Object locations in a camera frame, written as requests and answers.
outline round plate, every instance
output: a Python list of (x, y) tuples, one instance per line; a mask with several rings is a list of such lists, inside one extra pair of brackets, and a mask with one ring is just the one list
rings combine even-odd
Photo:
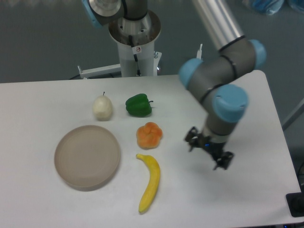
[(55, 152), (55, 167), (71, 187), (92, 191), (114, 174), (120, 160), (116, 138), (99, 126), (82, 126), (66, 134)]

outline cable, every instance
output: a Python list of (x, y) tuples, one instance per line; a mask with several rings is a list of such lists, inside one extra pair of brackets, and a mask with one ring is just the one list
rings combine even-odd
[[(134, 43), (133, 43), (132, 39), (133, 39), (133, 37), (131, 35), (129, 35), (129, 42), (131, 44), (131, 47), (133, 48), (135, 46), (134, 46)], [(142, 74), (141, 74), (141, 71), (139, 69), (137, 54), (134, 54), (134, 59), (135, 59), (136, 65), (137, 65), (137, 75), (141, 76)]]
[(299, 168), (299, 170), (298, 170), (298, 172), (297, 172), (297, 174), (296, 174), (296, 177), (297, 177), (297, 178), (299, 178), (300, 171), (301, 171), (301, 168), (303, 167), (303, 165), (304, 165), (304, 162), (302, 162), (302, 164), (301, 164), (301, 166), (300, 166), (300, 168)]
[(77, 78), (77, 77), (79, 77), (80, 75), (78, 74), (78, 75), (76, 75), (76, 76), (74, 76), (74, 77), (71, 77), (69, 80), (73, 80), (74, 78)]

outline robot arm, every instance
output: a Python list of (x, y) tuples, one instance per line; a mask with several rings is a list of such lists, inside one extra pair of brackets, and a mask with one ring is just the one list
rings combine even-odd
[[(114, 26), (110, 23), (109, 30), (123, 44), (144, 45), (160, 33), (160, 22), (147, 10), (147, 0), (83, 0), (83, 3), (100, 24), (118, 21)], [(180, 69), (181, 82), (208, 112), (202, 131), (193, 127), (185, 140), (191, 149), (200, 147), (208, 152), (216, 162), (215, 169), (227, 169), (234, 154), (223, 148), (248, 105), (246, 92), (229, 83), (259, 68), (266, 60), (266, 51), (257, 40), (245, 38), (225, 0), (193, 0), (193, 3), (219, 57), (210, 63), (191, 59)]]
[(185, 140), (191, 149), (200, 147), (208, 152), (216, 162), (215, 169), (227, 169), (234, 155), (223, 147), (248, 105), (246, 92), (228, 84), (259, 68), (266, 60), (266, 52), (257, 40), (245, 38), (226, 1), (193, 3), (219, 57), (211, 63), (191, 59), (180, 69), (181, 82), (209, 113), (202, 132), (193, 127)]
[(141, 20), (148, 13), (147, 0), (83, 0), (96, 20), (105, 25), (119, 18)]

